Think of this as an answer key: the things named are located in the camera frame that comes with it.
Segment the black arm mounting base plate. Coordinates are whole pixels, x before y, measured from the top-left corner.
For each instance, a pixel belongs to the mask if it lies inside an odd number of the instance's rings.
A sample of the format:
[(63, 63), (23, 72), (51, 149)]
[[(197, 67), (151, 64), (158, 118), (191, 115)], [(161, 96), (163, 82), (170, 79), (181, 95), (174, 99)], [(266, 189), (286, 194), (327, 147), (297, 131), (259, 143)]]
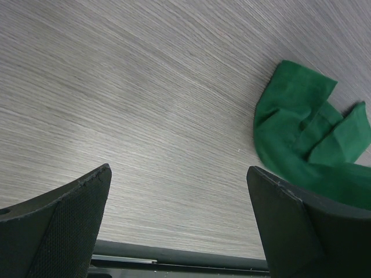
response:
[(89, 276), (270, 277), (270, 273), (263, 259), (98, 240)]

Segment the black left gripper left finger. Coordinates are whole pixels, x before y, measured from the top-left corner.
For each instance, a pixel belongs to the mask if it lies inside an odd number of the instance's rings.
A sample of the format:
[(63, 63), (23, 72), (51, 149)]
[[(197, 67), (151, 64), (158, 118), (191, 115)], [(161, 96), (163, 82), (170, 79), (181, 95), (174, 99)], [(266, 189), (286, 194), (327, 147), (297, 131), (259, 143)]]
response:
[(87, 277), (112, 171), (1, 209), (1, 277)]

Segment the green t shirt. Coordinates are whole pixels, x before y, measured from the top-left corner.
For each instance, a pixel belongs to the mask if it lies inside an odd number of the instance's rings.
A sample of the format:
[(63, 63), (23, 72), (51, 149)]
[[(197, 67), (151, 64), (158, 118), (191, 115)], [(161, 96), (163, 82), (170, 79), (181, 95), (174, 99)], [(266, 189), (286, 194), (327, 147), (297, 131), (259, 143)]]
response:
[(364, 102), (342, 115), (329, 103), (336, 81), (298, 63), (276, 67), (256, 105), (253, 139), (266, 168), (334, 201), (370, 209), (370, 145)]

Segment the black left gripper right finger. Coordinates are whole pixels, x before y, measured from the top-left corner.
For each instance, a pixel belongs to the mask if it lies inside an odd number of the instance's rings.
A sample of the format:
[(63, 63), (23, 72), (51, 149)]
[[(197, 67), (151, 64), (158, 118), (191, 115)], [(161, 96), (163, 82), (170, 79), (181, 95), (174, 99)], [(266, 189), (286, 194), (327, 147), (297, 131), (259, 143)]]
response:
[(264, 169), (247, 172), (271, 277), (370, 277), (370, 211), (294, 186)]

